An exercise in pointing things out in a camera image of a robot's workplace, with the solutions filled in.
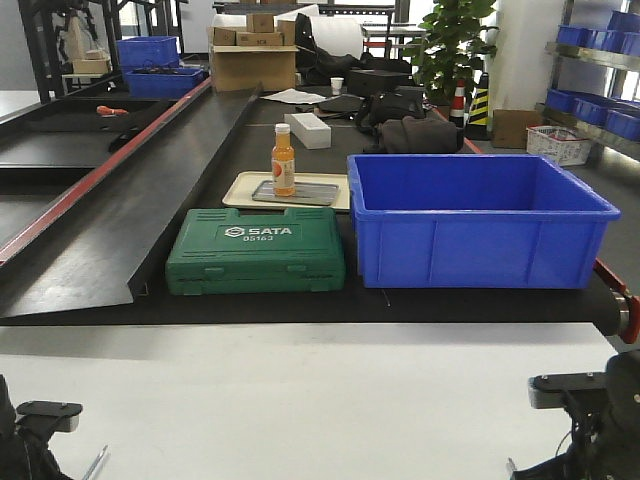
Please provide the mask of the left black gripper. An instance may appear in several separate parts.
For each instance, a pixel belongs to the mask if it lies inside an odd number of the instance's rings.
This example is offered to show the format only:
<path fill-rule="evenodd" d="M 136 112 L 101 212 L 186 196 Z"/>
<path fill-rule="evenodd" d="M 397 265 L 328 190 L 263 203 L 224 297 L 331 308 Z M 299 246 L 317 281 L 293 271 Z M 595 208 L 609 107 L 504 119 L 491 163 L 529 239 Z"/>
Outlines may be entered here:
<path fill-rule="evenodd" d="M 49 449 L 51 436 L 37 433 L 18 424 L 18 414 L 1 376 L 1 478 L 69 479 Z"/>

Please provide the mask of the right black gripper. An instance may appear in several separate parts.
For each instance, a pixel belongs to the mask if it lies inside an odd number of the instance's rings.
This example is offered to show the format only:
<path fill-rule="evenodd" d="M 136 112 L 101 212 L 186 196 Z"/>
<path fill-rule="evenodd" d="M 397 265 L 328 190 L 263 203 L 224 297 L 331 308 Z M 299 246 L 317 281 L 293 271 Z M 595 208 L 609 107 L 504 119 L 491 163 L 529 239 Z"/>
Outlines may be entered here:
<path fill-rule="evenodd" d="M 512 479 L 637 479 L 639 477 L 639 352 L 611 357 L 607 403 L 599 410 L 562 408 L 571 418 L 567 450 Z"/>

